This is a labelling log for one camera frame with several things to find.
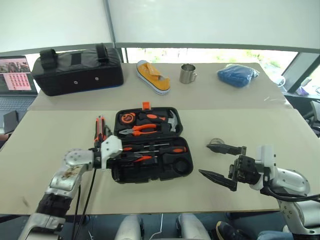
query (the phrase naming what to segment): beige table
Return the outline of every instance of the beige table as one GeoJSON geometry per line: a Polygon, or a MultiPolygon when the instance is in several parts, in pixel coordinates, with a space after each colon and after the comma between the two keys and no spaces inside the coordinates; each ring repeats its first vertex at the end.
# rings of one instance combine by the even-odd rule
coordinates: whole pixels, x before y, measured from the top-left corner
{"type": "Polygon", "coordinates": [[[198,76],[191,84],[179,82],[181,64],[156,63],[155,67],[171,78],[169,94],[158,95],[138,78],[136,64],[123,63],[122,86],[60,96],[46,96],[41,91],[29,110],[120,110],[140,108],[145,101],[153,107],[180,110],[291,108],[258,63],[243,64],[257,69],[260,75],[249,86],[236,88],[217,77],[226,63],[195,64],[198,76]]]}
{"type": "MultiPolygon", "coordinates": [[[[29,111],[0,152],[0,213],[35,211],[66,151],[93,145],[94,120],[103,114],[113,128],[117,111],[29,111]]],[[[263,211],[277,201],[239,183],[232,192],[203,177],[198,169],[227,175],[232,155],[211,152],[214,137],[226,144],[247,146],[256,156],[260,144],[273,144],[279,168],[303,173],[313,193],[320,192],[319,140],[294,109],[179,110],[181,134],[192,154],[194,170],[186,177],[142,184],[118,184],[110,170],[98,170],[88,214],[263,211]]],[[[80,208],[92,172],[85,173],[80,208]]],[[[68,214],[73,214],[76,201],[68,214]]]]}

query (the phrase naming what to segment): mug handle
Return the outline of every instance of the mug handle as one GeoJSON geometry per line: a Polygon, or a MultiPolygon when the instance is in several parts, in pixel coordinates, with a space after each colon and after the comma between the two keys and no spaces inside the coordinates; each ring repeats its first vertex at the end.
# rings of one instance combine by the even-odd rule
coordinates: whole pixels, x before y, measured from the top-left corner
{"type": "Polygon", "coordinates": [[[191,82],[194,82],[196,80],[197,74],[193,72],[192,75],[193,75],[193,77],[192,77],[191,82]]]}

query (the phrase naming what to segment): cable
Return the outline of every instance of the cable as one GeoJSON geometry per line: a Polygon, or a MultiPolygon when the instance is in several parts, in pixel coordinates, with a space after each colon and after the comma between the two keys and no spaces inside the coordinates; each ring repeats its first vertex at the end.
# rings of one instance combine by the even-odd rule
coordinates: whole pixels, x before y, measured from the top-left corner
{"type": "Polygon", "coordinates": [[[285,79],[285,77],[283,77],[283,83],[278,85],[278,88],[283,87],[285,84],[286,84],[286,79],[285,79]]]}
{"type": "Polygon", "coordinates": [[[79,188],[78,188],[78,198],[77,198],[77,200],[76,200],[76,205],[75,205],[75,212],[74,212],[74,218],[73,218],[73,226],[72,226],[72,236],[71,236],[71,240],[73,240],[73,239],[74,239],[74,236],[75,236],[76,217],[77,217],[77,215],[78,215],[80,195],[81,195],[81,185],[79,185],[79,188]]]}
{"type": "MultiPolygon", "coordinates": [[[[301,196],[301,195],[290,194],[290,193],[277,193],[277,195],[283,196],[283,197],[294,197],[294,198],[301,198],[301,197],[303,197],[303,196],[301,196]]],[[[312,199],[312,201],[316,201],[316,202],[320,203],[320,199],[312,199]]]]}
{"type": "Polygon", "coordinates": [[[161,234],[162,233],[162,220],[164,219],[164,214],[162,213],[161,215],[161,225],[160,225],[160,231],[155,232],[154,234],[151,235],[151,237],[149,238],[149,240],[151,240],[155,235],[157,234],[161,234]]]}
{"type": "Polygon", "coordinates": [[[311,195],[311,196],[300,196],[300,197],[281,196],[275,193],[273,190],[271,190],[270,186],[265,186],[265,189],[267,190],[267,193],[270,194],[270,196],[285,202],[304,202],[308,200],[313,200],[318,202],[320,198],[320,194],[311,195]]]}
{"type": "Polygon", "coordinates": [[[90,185],[89,193],[88,193],[88,196],[86,197],[84,209],[83,209],[82,216],[81,216],[81,219],[80,219],[80,222],[79,222],[79,227],[78,227],[78,229],[77,229],[77,231],[76,231],[76,234],[75,234],[75,237],[74,237],[73,240],[76,240],[77,237],[78,237],[78,235],[79,235],[79,233],[80,233],[80,228],[81,228],[82,223],[83,223],[83,221],[84,221],[84,217],[85,217],[86,210],[87,210],[87,207],[88,207],[88,203],[89,203],[91,191],[92,191],[92,188],[93,188],[93,186],[94,186],[95,177],[96,177],[96,172],[97,172],[97,169],[95,168],[94,171],[93,171],[93,175],[92,175],[92,180],[91,180],[91,185],[90,185]]]}

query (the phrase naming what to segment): orange pliers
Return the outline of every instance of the orange pliers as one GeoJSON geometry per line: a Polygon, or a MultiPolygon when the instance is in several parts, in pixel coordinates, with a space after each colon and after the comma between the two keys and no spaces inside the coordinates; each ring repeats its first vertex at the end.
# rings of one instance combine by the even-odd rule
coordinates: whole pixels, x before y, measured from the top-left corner
{"type": "Polygon", "coordinates": [[[125,163],[138,163],[149,159],[157,159],[158,156],[142,155],[136,152],[126,153],[119,161],[125,163]]]}
{"type": "Polygon", "coordinates": [[[133,126],[131,129],[125,129],[122,131],[119,131],[119,134],[127,135],[127,134],[132,134],[133,136],[140,136],[142,134],[155,134],[155,133],[161,133],[160,131],[140,131],[143,129],[155,129],[159,125],[158,124],[144,124],[141,126],[133,126]]]}

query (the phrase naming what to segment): stainless steel cup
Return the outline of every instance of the stainless steel cup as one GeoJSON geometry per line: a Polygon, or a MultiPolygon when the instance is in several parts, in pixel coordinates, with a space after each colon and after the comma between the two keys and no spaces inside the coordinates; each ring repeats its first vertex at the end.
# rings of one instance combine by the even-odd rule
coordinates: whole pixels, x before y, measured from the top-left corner
{"type": "Polygon", "coordinates": [[[192,64],[182,64],[179,81],[183,84],[190,84],[196,80],[197,74],[195,73],[196,67],[192,64]]]}

